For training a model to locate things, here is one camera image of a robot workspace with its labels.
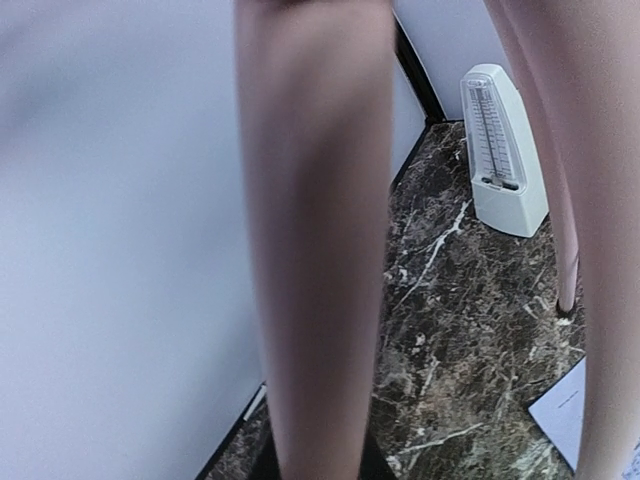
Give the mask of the pink perforated music stand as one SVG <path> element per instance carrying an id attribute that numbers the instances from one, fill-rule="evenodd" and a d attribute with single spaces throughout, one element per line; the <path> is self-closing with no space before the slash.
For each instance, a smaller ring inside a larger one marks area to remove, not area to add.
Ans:
<path id="1" fill-rule="evenodd" d="M 639 437 L 639 5 L 490 1 L 551 193 L 571 202 L 586 314 L 576 477 Z M 391 153 L 387 1 L 239 1 L 240 132 L 267 400 L 284 479 L 360 473 Z"/>

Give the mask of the sheet music page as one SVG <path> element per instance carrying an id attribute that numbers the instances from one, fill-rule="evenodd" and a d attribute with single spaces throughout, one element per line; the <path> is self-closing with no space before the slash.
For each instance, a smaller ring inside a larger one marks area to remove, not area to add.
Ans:
<path id="1" fill-rule="evenodd" d="M 529 414 L 572 471 L 577 468 L 585 397 L 581 359 L 529 407 Z"/>

